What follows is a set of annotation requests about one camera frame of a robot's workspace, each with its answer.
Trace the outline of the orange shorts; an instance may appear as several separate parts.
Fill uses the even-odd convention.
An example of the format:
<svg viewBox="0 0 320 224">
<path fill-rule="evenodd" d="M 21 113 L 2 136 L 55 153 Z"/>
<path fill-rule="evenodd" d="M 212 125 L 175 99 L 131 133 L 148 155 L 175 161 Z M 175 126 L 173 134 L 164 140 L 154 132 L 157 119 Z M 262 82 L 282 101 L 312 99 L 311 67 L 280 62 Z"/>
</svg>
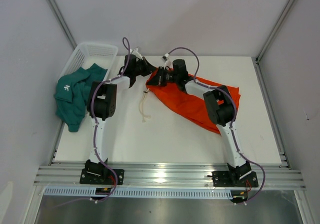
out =
<svg viewBox="0 0 320 224">
<path fill-rule="evenodd" d="M 217 126 L 210 121 L 202 99 L 180 91 L 174 83 L 167 83 L 166 86 L 150 85 L 149 82 L 157 76 L 158 70 L 155 70 L 146 82 L 146 87 L 166 107 L 210 132 L 220 133 Z"/>
</svg>

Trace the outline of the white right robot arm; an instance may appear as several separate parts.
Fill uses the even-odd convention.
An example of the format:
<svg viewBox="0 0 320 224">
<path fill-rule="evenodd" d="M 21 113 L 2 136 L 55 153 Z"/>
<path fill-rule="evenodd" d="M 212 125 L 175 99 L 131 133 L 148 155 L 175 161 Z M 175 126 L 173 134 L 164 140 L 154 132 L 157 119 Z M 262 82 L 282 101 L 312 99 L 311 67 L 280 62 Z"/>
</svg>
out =
<svg viewBox="0 0 320 224">
<path fill-rule="evenodd" d="M 185 63 L 183 59 L 176 59 L 172 68 L 148 64 L 151 76 L 146 87 L 171 111 L 208 131 L 221 134 L 228 180 L 239 186 L 252 172 L 249 162 L 240 155 L 238 137 L 232 134 L 241 97 L 239 89 L 195 78 L 188 73 Z"/>
</svg>

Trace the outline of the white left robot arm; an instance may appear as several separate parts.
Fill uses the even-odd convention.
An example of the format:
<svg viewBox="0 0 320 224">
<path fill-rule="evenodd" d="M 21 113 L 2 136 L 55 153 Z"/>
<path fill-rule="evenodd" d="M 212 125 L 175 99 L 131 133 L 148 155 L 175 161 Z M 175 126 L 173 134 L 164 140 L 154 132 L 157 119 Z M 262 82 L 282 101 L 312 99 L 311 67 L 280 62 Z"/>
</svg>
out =
<svg viewBox="0 0 320 224">
<path fill-rule="evenodd" d="M 148 76 L 156 68 L 144 56 L 129 54 L 124 58 L 124 66 L 116 77 L 105 81 L 94 81 L 87 100 L 87 111 L 91 117 L 93 128 L 93 148 L 89 160 L 93 163 L 106 163 L 107 148 L 103 139 L 106 137 L 107 118 L 116 111 L 117 94 L 131 88 L 138 76 Z"/>
</svg>

